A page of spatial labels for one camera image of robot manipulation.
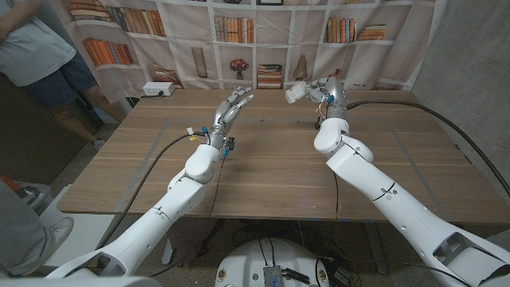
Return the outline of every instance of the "wooden table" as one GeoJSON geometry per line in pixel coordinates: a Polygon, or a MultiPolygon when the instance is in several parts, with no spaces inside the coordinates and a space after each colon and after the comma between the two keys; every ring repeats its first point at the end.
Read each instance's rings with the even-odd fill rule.
{"type": "MultiPolygon", "coordinates": [[[[210,128],[218,104],[231,91],[178,90],[161,100],[141,100],[58,203],[64,212],[111,214],[122,210],[159,151],[186,128],[210,128]]],[[[257,90],[229,136],[237,150],[221,179],[188,215],[382,221],[372,203],[341,179],[339,191],[313,139],[316,105],[288,104],[283,90],[257,90]],[[214,194],[218,190],[214,203],[214,194]]],[[[417,101],[410,92],[356,91],[368,99],[417,101]]],[[[510,223],[510,209],[458,151],[432,116],[411,107],[371,104],[348,112],[351,136],[374,153],[374,164],[435,214],[451,222],[510,223]]],[[[155,166],[130,213],[142,214],[166,192],[199,142],[181,140],[155,166]]]]}

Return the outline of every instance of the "wire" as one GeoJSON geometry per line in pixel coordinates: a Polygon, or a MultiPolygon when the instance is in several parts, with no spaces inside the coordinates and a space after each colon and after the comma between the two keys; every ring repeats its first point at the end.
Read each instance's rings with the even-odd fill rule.
{"type": "MultiPolygon", "coordinates": [[[[216,186],[216,192],[214,193],[214,199],[213,199],[213,206],[210,208],[210,211],[209,211],[209,214],[207,215],[207,218],[206,219],[209,219],[210,218],[210,215],[213,214],[213,209],[214,209],[214,204],[216,203],[216,196],[218,195],[218,189],[220,187],[220,178],[222,177],[222,170],[223,170],[223,164],[225,163],[225,158],[223,158],[222,160],[222,165],[220,166],[220,172],[218,174],[218,184],[216,186]]],[[[206,224],[207,224],[207,220],[206,220],[206,223],[204,223],[204,227],[202,228],[202,232],[200,233],[200,238],[202,238],[202,236],[204,235],[204,232],[206,232],[206,224]]],[[[186,256],[188,256],[189,254],[191,253],[191,250],[188,251],[185,255],[183,255],[179,260],[175,261],[174,264],[168,266],[167,268],[161,270],[161,271],[158,271],[152,275],[149,275],[149,277],[156,277],[160,274],[163,274],[165,273],[166,271],[174,268],[182,259],[186,258],[186,256]]]]}
{"type": "Polygon", "coordinates": [[[319,282],[319,270],[317,269],[317,266],[319,265],[319,258],[317,258],[316,260],[316,281],[317,281],[317,285],[320,287],[320,282],[319,282]]]}
{"type": "Polygon", "coordinates": [[[262,249],[261,238],[258,238],[258,245],[261,247],[262,257],[264,258],[264,261],[265,261],[265,267],[268,267],[269,264],[268,264],[268,261],[265,260],[264,250],[262,249]]]}
{"type": "Polygon", "coordinates": [[[333,177],[335,177],[335,185],[336,185],[336,214],[335,214],[335,222],[338,221],[338,206],[339,206],[339,188],[338,188],[338,179],[336,178],[336,173],[333,171],[333,177]]]}
{"type": "Polygon", "coordinates": [[[301,229],[301,223],[299,220],[297,220],[297,225],[300,226],[300,234],[301,234],[301,243],[303,243],[303,247],[306,248],[306,246],[304,245],[304,237],[303,237],[303,231],[301,229]]]}
{"type": "Polygon", "coordinates": [[[430,108],[427,108],[426,106],[424,106],[422,104],[417,104],[417,103],[404,101],[404,100],[361,100],[361,101],[357,101],[352,104],[348,104],[347,110],[356,108],[362,104],[401,104],[401,105],[419,108],[422,111],[428,112],[432,116],[437,117],[439,120],[442,120],[443,122],[445,122],[445,124],[448,124],[451,128],[453,128],[455,130],[455,132],[458,132],[459,135],[461,135],[464,138],[464,140],[467,141],[468,144],[477,152],[477,154],[484,160],[485,164],[487,164],[488,168],[496,176],[497,180],[501,183],[501,185],[503,186],[507,195],[510,196],[510,186],[504,180],[503,176],[497,170],[497,168],[494,166],[494,164],[492,164],[491,160],[488,159],[488,157],[485,155],[485,153],[477,146],[476,143],[473,142],[473,140],[471,140],[471,138],[464,131],[462,131],[456,124],[454,124],[450,120],[446,119],[444,116],[431,110],[430,108]]]}
{"type": "Polygon", "coordinates": [[[277,265],[277,263],[275,262],[274,260],[274,246],[273,246],[273,240],[271,240],[271,238],[269,238],[269,242],[271,242],[271,253],[273,254],[273,267],[275,267],[277,265]]]}
{"type": "Polygon", "coordinates": [[[133,205],[133,202],[135,201],[136,199],[136,196],[138,195],[138,193],[140,192],[140,189],[142,188],[142,185],[143,183],[145,183],[145,180],[147,179],[147,177],[149,176],[149,174],[151,173],[152,171],[152,168],[154,168],[154,166],[156,165],[156,163],[158,162],[159,158],[161,157],[161,155],[163,155],[165,153],[165,151],[167,151],[168,148],[170,148],[171,146],[173,146],[175,143],[179,142],[180,140],[182,139],[185,139],[186,137],[188,136],[192,136],[192,135],[197,135],[198,133],[193,133],[193,134],[185,134],[185,135],[182,135],[180,137],[178,137],[177,139],[173,140],[171,143],[169,143],[166,147],[163,148],[163,150],[161,150],[159,152],[159,154],[155,157],[154,161],[152,162],[151,166],[147,169],[147,171],[145,172],[145,175],[143,176],[142,180],[140,181],[140,183],[138,184],[138,187],[135,189],[135,193],[133,194],[133,196],[131,197],[131,199],[129,200],[129,203],[127,204],[126,208],[124,209],[124,211],[122,212],[122,214],[120,215],[119,219],[115,222],[115,225],[110,229],[110,232],[108,232],[108,235],[106,235],[106,237],[101,241],[101,243],[98,245],[97,249],[99,248],[102,248],[106,245],[106,242],[108,242],[108,240],[110,239],[110,237],[113,235],[113,233],[115,232],[115,230],[117,230],[117,228],[119,227],[120,225],[120,222],[122,222],[122,220],[126,217],[126,214],[127,212],[129,211],[129,209],[131,208],[131,206],[133,205]]]}

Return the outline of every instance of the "white robotic arm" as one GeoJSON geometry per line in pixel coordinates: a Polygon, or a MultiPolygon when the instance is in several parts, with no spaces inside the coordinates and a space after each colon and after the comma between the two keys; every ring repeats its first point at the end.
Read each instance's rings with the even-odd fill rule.
{"type": "Polygon", "coordinates": [[[172,224],[203,200],[205,185],[214,178],[212,164],[219,161],[223,148],[224,156],[233,149],[233,138],[227,140],[226,134],[241,108],[253,99],[253,95],[239,99],[249,91],[237,88],[219,105],[206,144],[198,146],[184,169],[170,181],[167,193],[147,213],[114,242],[65,263],[46,278],[132,275],[172,224]],[[99,274],[87,268],[96,261],[106,263],[99,274]]]}
{"type": "Polygon", "coordinates": [[[328,101],[327,119],[314,141],[316,150],[328,158],[326,164],[340,178],[372,201],[428,266],[453,276],[433,272],[444,286],[510,285],[508,251],[440,219],[372,164],[370,149],[349,136],[347,97],[335,78],[303,86],[287,93],[291,98],[306,94],[315,102],[328,101]],[[497,273],[503,276],[492,279],[497,273]]]}

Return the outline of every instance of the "electrical outlet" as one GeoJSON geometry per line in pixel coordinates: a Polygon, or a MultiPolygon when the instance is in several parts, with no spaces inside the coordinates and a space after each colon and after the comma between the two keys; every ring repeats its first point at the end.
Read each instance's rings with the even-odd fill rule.
{"type": "Polygon", "coordinates": [[[174,92],[175,86],[171,82],[147,82],[143,86],[145,96],[158,96],[163,92],[163,96],[171,96],[174,92]]]}

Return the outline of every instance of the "curtain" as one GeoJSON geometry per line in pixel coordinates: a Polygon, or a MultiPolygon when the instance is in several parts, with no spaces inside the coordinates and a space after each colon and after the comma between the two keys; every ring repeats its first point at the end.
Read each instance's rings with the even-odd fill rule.
{"type": "Polygon", "coordinates": [[[51,0],[106,97],[176,88],[410,90],[446,0],[51,0]]]}

